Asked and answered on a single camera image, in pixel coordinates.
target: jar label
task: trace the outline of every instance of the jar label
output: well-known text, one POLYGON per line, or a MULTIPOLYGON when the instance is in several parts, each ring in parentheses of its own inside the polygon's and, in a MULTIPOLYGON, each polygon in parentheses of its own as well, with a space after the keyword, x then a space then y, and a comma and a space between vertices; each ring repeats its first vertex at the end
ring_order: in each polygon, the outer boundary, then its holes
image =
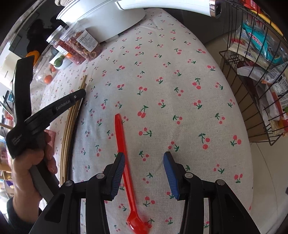
POLYGON ((65 50, 63 47, 61 46, 57 46, 56 50, 58 50, 61 54, 63 54, 66 58, 72 58, 72 54, 70 54, 67 50, 65 50))
POLYGON ((76 39, 76 41, 79 42, 89 52, 92 52, 98 45, 98 42, 86 30, 84 30, 84 32, 76 39))

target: white pot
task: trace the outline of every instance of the white pot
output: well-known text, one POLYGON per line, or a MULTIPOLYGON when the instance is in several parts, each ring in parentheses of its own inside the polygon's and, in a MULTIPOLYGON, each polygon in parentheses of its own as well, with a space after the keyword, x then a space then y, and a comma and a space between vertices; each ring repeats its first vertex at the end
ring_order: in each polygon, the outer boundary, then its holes
POLYGON ((122 10, 115 0, 74 0, 57 16, 67 25, 78 21, 98 41, 109 41, 139 22, 143 8, 122 10))

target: wrist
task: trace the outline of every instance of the wrist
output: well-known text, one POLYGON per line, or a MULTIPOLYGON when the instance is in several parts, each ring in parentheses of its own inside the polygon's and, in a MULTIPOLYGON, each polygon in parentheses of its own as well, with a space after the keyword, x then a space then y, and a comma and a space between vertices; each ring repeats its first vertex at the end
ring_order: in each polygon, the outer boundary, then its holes
POLYGON ((13 197, 13 208, 18 217, 28 223, 35 223, 39 216, 38 199, 27 197, 25 194, 15 193, 13 197))

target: wire basket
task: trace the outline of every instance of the wire basket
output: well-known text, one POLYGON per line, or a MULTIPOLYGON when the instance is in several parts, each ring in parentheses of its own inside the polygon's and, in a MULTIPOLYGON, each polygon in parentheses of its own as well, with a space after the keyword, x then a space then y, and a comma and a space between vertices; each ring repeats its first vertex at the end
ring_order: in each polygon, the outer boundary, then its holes
POLYGON ((263 12, 223 0, 227 49, 220 67, 241 110, 250 142, 288 135, 288 44, 263 12))

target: plastic jar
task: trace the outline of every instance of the plastic jar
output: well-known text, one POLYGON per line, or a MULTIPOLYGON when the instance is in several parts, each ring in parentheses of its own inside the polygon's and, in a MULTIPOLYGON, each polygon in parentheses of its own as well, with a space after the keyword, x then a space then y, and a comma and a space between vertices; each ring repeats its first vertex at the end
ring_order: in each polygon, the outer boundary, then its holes
POLYGON ((97 58, 102 52, 102 46, 78 22, 74 22, 60 37, 67 45, 89 61, 97 58))
POLYGON ((53 45, 65 57, 70 59, 73 63, 80 65, 85 61, 85 58, 77 53, 73 48, 68 46, 65 42, 60 40, 60 36, 65 32, 65 29, 60 25, 46 40, 53 45))

